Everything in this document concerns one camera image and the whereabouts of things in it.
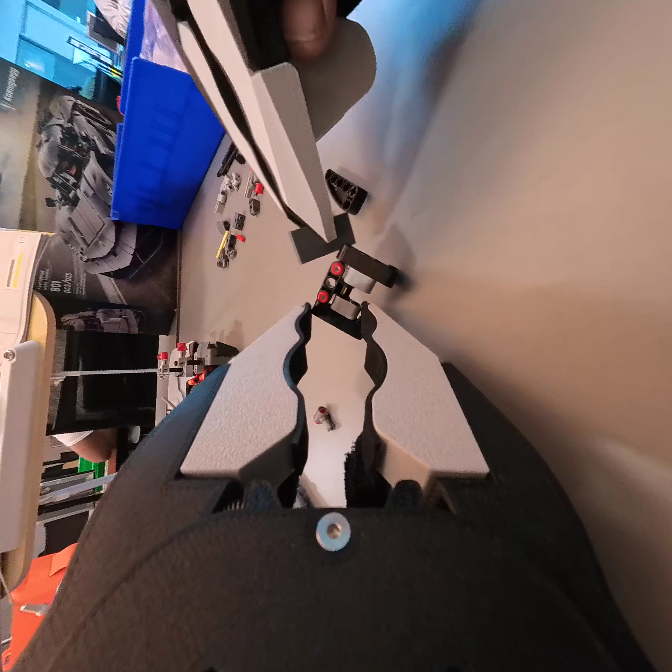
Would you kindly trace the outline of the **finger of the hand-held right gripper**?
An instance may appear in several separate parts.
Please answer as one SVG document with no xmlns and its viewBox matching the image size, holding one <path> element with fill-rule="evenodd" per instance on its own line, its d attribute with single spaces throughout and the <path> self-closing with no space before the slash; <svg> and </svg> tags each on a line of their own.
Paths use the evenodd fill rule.
<svg viewBox="0 0 672 672">
<path fill-rule="evenodd" d="M 281 1 L 187 1 L 186 63 L 278 206 L 336 238 L 313 127 L 282 30 Z"/>
<path fill-rule="evenodd" d="M 177 21 L 176 28 L 189 71 L 212 111 L 290 222 L 307 228 L 307 223 L 282 200 L 273 171 L 256 142 L 240 99 L 197 23 Z"/>
</svg>

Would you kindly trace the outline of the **dark grey lego tile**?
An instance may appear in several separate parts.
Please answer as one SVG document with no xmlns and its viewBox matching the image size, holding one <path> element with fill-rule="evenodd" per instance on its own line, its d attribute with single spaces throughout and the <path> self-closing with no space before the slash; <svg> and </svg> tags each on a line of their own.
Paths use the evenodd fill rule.
<svg viewBox="0 0 672 672">
<path fill-rule="evenodd" d="M 348 213 L 344 212 L 334 216 L 333 222 L 337 236 L 331 242 L 325 241 L 307 226 L 294 229 L 290 232 L 290 239 L 296 251 L 299 264 L 308 264 L 332 253 L 338 253 L 346 245 L 353 247 L 356 244 L 356 238 Z"/>
</svg>

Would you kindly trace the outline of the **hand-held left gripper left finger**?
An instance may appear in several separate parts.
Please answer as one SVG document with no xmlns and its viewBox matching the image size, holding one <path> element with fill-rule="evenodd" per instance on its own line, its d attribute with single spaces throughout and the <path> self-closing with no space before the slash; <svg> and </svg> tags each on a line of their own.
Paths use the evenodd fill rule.
<svg viewBox="0 0 672 672">
<path fill-rule="evenodd" d="M 294 507 L 308 458 L 305 399 L 309 304 L 300 304 L 231 359 L 181 464 L 182 476 L 263 481 Z"/>
</svg>

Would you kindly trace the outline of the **pile of loose lego pieces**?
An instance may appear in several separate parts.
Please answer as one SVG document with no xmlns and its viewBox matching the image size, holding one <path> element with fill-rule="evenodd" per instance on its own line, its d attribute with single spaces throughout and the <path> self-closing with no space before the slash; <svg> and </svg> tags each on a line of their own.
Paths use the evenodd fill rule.
<svg viewBox="0 0 672 672">
<path fill-rule="evenodd" d="M 226 269 L 246 241 L 248 220 L 259 215 L 265 188 L 244 156 L 234 144 L 227 148 L 216 173 L 219 180 L 214 214 L 221 242 L 216 252 L 216 266 Z"/>
</svg>

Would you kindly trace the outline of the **small black lego assembly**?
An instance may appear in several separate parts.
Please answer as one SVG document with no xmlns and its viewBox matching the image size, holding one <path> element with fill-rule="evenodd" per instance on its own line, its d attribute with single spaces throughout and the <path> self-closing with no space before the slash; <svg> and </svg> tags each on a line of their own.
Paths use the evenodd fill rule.
<svg viewBox="0 0 672 672">
<path fill-rule="evenodd" d="M 362 301 L 377 285 L 393 288 L 402 279 L 400 271 L 355 247 L 345 245 L 332 261 L 316 293 L 315 317 L 346 335 L 362 338 Z"/>
</svg>

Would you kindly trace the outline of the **white plastic device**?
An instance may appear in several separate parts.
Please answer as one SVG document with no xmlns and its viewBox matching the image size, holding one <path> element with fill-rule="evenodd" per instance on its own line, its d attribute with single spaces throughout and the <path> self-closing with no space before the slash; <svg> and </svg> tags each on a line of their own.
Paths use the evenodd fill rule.
<svg viewBox="0 0 672 672">
<path fill-rule="evenodd" d="M 34 524 L 51 365 L 29 340 L 1 357 L 1 553 L 20 549 Z"/>
</svg>

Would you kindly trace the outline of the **black curved lego beam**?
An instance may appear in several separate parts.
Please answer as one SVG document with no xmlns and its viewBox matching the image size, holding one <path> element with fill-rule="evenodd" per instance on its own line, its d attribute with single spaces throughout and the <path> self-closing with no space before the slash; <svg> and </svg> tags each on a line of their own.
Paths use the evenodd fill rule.
<svg viewBox="0 0 672 672">
<path fill-rule="evenodd" d="M 340 209 L 353 216 L 360 213 L 368 198 L 367 190 L 331 169 L 326 170 L 324 180 Z"/>
</svg>

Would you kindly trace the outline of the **person's right hand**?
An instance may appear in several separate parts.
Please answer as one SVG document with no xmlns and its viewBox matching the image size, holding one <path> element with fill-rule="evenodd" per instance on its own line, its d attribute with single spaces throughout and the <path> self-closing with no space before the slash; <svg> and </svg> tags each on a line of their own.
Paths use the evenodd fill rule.
<svg viewBox="0 0 672 672">
<path fill-rule="evenodd" d="M 322 55 L 336 18 L 336 1 L 283 1 L 281 27 L 292 59 L 309 61 Z"/>
</svg>

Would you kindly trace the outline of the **orange cloth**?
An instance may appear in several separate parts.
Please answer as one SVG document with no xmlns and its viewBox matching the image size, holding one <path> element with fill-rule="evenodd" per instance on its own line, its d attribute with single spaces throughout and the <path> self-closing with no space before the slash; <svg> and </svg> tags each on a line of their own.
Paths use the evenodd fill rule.
<svg viewBox="0 0 672 672">
<path fill-rule="evenodd" d="M 25 579 L 11 592 L 11 639 L 2 654 L 4 671 L 12 670 L 46 617 L 76 547 L 74 543 L 59 552 L 33 559 Z"/>
</svg>

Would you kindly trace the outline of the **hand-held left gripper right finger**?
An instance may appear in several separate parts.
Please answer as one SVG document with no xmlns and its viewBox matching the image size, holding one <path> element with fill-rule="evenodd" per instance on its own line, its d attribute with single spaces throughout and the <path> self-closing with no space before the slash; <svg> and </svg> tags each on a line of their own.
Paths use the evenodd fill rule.
<svg viewBox="0 0 672 672">
<path fill-rule="evenodd" d="M 442 479 L 481 480 L 490 469 L 439 358 L 365 302 L 364 423 L 345 459 L 348 507 L 383 507 L 402 482 L 426 497 Z"/>
</svg>

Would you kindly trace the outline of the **lego set box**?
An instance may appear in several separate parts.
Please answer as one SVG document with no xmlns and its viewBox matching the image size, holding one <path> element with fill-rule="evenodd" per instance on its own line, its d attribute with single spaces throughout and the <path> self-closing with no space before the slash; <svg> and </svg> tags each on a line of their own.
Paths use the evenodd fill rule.
<svg viewBox="0 0 672 672">
<path fill-rule="evenodd" d="M 120 115 L 1 59 L 1 228 L 36 233 L 55 314 L 49 433 L 154 420 L 177 310 L 178 234 L 112 217 Z"/>
</svg>

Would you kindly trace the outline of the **lego car chassis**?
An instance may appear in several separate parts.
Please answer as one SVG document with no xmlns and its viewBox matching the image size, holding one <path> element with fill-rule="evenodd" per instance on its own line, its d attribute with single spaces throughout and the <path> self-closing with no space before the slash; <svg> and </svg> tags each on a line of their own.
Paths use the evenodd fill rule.
<svg viewBox="0 0 672 672">
<path fill-rule="evenodd" d="M 185 394 L 189 393 L 214 372 L 227 365 L 239 354 L 235 346 L 220 341 L 177 342 L 171 352 L 162 351 L 157 355 L 157 376 L 161 379 L 182 379 Z"/>
</svg>

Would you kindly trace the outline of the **clear plastic bags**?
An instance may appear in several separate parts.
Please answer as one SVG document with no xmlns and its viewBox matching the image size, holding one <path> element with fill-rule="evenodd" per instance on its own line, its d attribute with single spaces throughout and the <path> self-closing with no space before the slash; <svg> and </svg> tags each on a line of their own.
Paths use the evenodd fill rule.
<svg viewBox="0 0 672 672">
<path fill-rule="evenodd" d="M 177 48 L 156 8 L 155 1 L 145 2 L 144 36 L 140 57 L 154 64 L 188 73 Z"/>
</svg>

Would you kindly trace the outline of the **blue plastic bin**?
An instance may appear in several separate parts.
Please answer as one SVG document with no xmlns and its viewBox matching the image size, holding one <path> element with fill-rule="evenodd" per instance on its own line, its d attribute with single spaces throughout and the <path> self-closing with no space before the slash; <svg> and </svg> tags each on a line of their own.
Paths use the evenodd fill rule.
<svg viewBox="0 0 672 672">
<path fill-rule="evenodd" d="M 145 1 L 133 1 L 118 109 L 111 218 L 180 229 L 224 136 L 189 73 L 140 57 Z"/>
</svg>

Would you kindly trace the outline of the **instruction booklet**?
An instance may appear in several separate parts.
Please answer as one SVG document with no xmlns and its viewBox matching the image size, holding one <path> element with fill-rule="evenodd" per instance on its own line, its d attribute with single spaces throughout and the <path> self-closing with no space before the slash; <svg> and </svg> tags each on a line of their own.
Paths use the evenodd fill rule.
<svg viewBox="0 0 672 672">
<path fill-rule="evenodd" d="M 28 332 L 37 267 L 50 233 L 1 229 L 1 349 L 12 349 Z"/>
</svg>

